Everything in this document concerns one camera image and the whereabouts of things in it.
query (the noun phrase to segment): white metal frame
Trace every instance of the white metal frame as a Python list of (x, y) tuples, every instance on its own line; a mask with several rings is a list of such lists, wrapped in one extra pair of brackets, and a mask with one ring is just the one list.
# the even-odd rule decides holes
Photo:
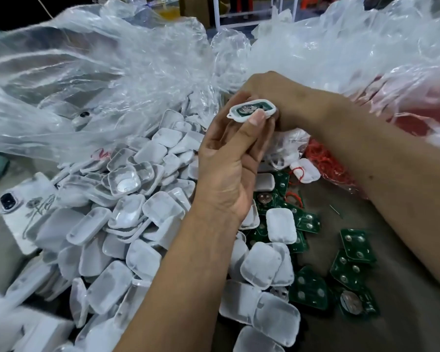
[[(280, 0), (279, 12), (282, 12), (282, 4), (283, 4), (283, 0)], [(231, 13), (227, 13), (224, 15), (220, 15), (219, 0), (213, 0), (213, 13), (215, 15), (215, 27), (217, 28), (217, 31), (220, 31), (220, 28), (222, 28), (222, 27), (235, 28), (235, 27), (257, 25), (257, 24), (261, 23), (262, 21), (249, 21), (249, 22), (231, 23), (231, 24), (227, 24), (227, 25), (222, 25), (220, 23), (220, 18), (231, 17), (231, 16), (244, 16), (244, 15), (249, 15), (249, 14), (269, 13), (272, 11), (273, 5), (274, 5), (274, 0), (271, 0), (271, 7), (266, 10), (247, 11), (247, 12), (231, 12)], [(298, 6), (298, 0), (293, 0), (293, 12), (292, 12), (293, 20), (295, 20), (297, 6)]]

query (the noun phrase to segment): fingernail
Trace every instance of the fingernail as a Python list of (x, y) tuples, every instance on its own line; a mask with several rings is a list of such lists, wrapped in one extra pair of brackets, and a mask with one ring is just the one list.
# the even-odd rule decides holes
[(261, 125), (265, 120), (265, 112), (263, 109), (257, 109), (254, 111), (250, 118), (248, 118), (248, 122), (254, 126)]

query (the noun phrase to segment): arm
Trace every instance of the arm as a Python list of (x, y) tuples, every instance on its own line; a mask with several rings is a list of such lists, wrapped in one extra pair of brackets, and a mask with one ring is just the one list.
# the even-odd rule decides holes
[(245, 88), (281, 110), (281, 129), (303, 128), (328, 147), (440, 282), (439, 148), (340, 95), (277, 73), (255, 75)]
[(210, 351), (233, 242), (275, 128), (262, 110), (230, 124), (229, 108), (248, 97), (238, 93), (210, 125), (192, 208), (114, 352)]

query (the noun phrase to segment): plastic wrap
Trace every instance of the plastic wrap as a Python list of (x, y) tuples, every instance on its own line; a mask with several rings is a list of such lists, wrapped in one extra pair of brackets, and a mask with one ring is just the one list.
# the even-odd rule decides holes
[[(364, 11), (361, 0), (340, 0), (321, 17), (295, 23), (288, 10), (273, 13), (253, 31), (253, 43), (235, 30), (222, 30), (212, 40), (213, 83), (235, 92), (252, 74), (274, 70), (343, 94), (440, 146), (440, 18), (431, 15), (431, 3), (396, 0), (383, 10)], [(295, 133), (282, 134), (271, 149), (276, 167), (290, 163), (295, 138)], [(336, 170), (321, 173), (334, 183), (343, 184), (342, 179), (347, 189), (356, 187), (345, 168), (331, 171)]]
[[(75, 162), (156, 125), (167, 108), (209, 89), (213, 54), (194, 18), (165, 23), (144, 0), (108, 0), (0, 33), (0, 152)], [(80, 131), (72, 119), (90, 113)]]

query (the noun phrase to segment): hand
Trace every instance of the hand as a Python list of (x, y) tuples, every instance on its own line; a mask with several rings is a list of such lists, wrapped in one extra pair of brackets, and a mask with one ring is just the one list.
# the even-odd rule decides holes
[(199, 149), (199, 180), (195, 204), (228, 212), (237, 227), (252, 204), (259, 163), (275, 128), (275, 118), (257, 110), (247, 122), (227, 118), (230, 108), (251, 100), (240, 91), (220, 110)]
[(301, 128), (311, 135), (316, 135), (328, 115), (345, 111), (351, 103), (342, 95), (303, 86), (273, 71), (252, 75), (242, 90), (271, 101), (280, 110), (278, 130)]

